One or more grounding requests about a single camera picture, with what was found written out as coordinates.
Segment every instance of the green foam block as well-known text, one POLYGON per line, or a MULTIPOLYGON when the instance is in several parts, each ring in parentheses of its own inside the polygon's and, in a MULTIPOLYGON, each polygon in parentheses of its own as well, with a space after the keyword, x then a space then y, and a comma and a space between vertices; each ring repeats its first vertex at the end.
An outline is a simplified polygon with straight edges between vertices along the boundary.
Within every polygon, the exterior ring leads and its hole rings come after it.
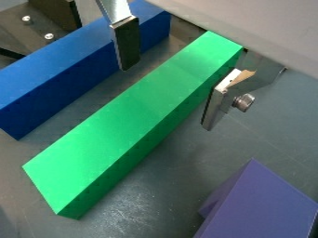
POLYGON ((22 168, 53 212, 80 218, 207 98, 242 47, 204 33, 22 168))

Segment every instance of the dark gray surface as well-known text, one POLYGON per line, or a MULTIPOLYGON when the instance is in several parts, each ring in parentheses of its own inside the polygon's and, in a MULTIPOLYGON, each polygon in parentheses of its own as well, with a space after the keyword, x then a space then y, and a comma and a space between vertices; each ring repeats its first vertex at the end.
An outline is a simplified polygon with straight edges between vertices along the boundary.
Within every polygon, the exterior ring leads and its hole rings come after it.
POLYGON ((204 198, 251 157, 318 201, 318 81, 294 71, 259 89, 250 111, 233 109, 211 132, 200 126, 201 104, 80 221, 53 215, 34 189, 21 165, 201 32, 173 19, 173 35, 129 71, 20 141, 0 132, 1 238, 192 237, 204 198))

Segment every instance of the bolt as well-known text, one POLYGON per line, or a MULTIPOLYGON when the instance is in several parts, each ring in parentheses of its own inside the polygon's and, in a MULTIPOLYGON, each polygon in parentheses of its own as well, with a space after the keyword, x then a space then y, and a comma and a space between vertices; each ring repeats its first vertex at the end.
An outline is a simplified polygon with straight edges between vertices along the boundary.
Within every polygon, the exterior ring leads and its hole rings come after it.
POLYGON ((54 35, 52 33, 48 33, 45 36, 44 36, 44 39, 45 39, 45 42, 49 44, 54 41, 54 35))
POLYGON ((32 18, 29 16, 22 16, 24 25, 30 25, 33 23, 32 18))
POLYGON ((243 96, 233 98, 232 107, 238 108, 242 112, 247 112, 251 105, 254 104, 255 97, 251 94, 244 94, 243 96))

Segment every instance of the metal clamp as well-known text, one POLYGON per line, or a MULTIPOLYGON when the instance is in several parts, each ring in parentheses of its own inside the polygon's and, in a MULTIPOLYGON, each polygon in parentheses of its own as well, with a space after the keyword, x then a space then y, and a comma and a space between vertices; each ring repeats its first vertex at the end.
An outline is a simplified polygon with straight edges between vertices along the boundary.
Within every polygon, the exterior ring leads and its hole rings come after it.
POLYGON ((139 18, 127 0, 96 0, 103 16, 111 20, 119 68, 127 71, 140 61, 139 18))
POLYGON ((247 93, 268 85, 286 69, 252 51, 247 52, 240 67, 243 70, 231 71, 209 93, 201 118, 205 130, 212 129, 231 107, 247 112, 255 101, 247 93))

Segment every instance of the purple foam block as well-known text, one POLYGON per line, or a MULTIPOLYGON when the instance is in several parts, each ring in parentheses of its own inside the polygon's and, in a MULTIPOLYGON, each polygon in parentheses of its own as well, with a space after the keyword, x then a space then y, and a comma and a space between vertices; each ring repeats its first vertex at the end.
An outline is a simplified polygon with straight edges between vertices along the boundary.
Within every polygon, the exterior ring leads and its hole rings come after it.
POLYGON ((306 238, 318 204, 252 159, 209 195, 195 238, 306 238))

